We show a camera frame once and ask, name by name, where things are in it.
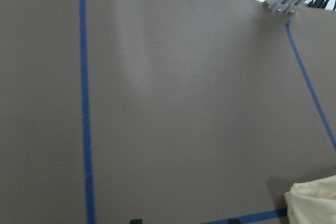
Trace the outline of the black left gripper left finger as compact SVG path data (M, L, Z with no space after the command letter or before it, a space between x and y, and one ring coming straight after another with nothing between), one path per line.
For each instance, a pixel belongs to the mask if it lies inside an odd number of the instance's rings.
M130 220L130 224L142 224L142 219L132 219Z

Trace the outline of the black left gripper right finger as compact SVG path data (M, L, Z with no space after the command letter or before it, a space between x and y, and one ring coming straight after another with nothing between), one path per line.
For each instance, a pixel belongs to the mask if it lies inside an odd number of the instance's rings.
M228 224L240 224L239 219L228 219Z

